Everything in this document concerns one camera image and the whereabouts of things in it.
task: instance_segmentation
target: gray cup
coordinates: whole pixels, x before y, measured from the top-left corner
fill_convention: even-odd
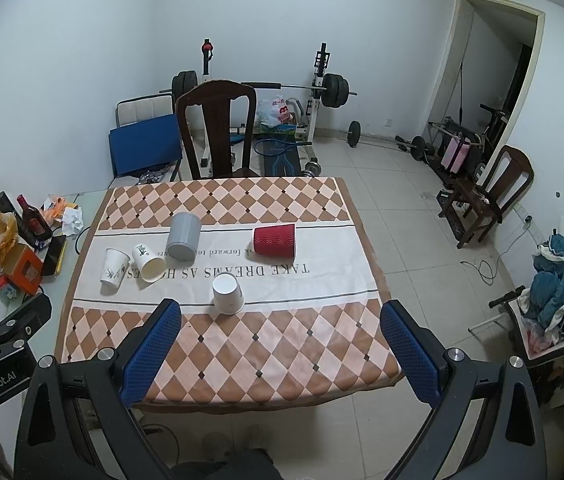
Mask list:
[[[197,254],[200,241],[202,221],[193,213],[177,213],[173,215],[171,232],[166,243],[166,252],[181,262],[191,262]]]

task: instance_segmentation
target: dark wooden chair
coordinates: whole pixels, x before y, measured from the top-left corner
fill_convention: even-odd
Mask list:
[[[505,153],[510,157],[508,165],[504,172],[498,177],[497,181],[491,186],[491,180]],[[502,206],[498,205],[498,200],[508,193],[524,173],[526,173],[527,176],[522,185],[511,195],[505,204]],[[483,241],[484,237],[491,231],[491,228],[496,222],[502,223],[503,215],[518,201],[518,198],[524,190],[531,185],[533,177],[533,168],[531,168],[531,162],[528,160],[527,156],[517,148],[502,146],[502,149],[498,153],[498,158],[495,164],[493,164],[491,171],[489,171],[484,184],[479,186],[465,178],[457,178],[454,182],[454,192],[451,194],[438,216],[444,218],[449,208],[453,207],[454,202],[462,202],[469,205],[469,208],[464,213],[464,218],[466,218],[471,211],[475,211],[477,215],[473,224],[466,230],[464,236],[457,244],[457,248],[461,249],[462,246],[470,240],[473,234],[480,229],[482,230],[482,234],[478,238],[478,241]],[[489,222],[482,225],[484,219],[489,219]]]
[[[231,164],[231,134],[229,133],[231,118],[231,101],[245,96],[249,99],[249,114],[246,120],[246,133],[244,136],[244,151],[242,154],[242,165],[233,171]],[[253,125],[255,123],[255,108],[257,99],[255,90],[250,86],[242,85],[234,81],[215,79],[207,81],[193,88],[177,99],[175,104],[177,110],[177,123],[187,152],[188,166],[194,180],[201,179],[197,156],[193,147],[193,138],[188,129],[187,108],[193,105],[201,105],[206,124],[211,161],[213,163],[214,178],[230,178],[240,176],[259,176],[251,171],[251,143],[253,141]]]

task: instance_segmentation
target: paper cup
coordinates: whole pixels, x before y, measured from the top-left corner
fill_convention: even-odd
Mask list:
[[[213,280],[213,303],[220,314],[237,314],[244,306],[244,295],[231,272],[221,272]]]
[[[148,283],[157,282],[166,272],[164,258],[158,256],[146,244],[137,244],[132,248],[132,259],[140,269],[142,280]]]
[[[130,264],[130,256],[118,249],[107,249],[104,256],[104,268],[99,281],[114,288],[119,288]]]
[[[181,262],[191,262],[197,255],[202,221],[193,213],[182,212],[173,215],[166,252]]]
[[[295,257],[295,224],[257,227],[253,231],[253,250],[262,256]]]

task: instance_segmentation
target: black pants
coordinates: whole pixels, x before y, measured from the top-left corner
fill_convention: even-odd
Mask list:
[[[226,462],[185,462],[171,468],[175,480],[282,480],[263,449],[248,449]]]

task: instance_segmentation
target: smartphone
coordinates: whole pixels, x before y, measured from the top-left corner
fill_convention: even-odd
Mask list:
[[[66,235],[55,236],[50,240],[42,265],[42,276],[53,276],[58,272],[65,246]]]

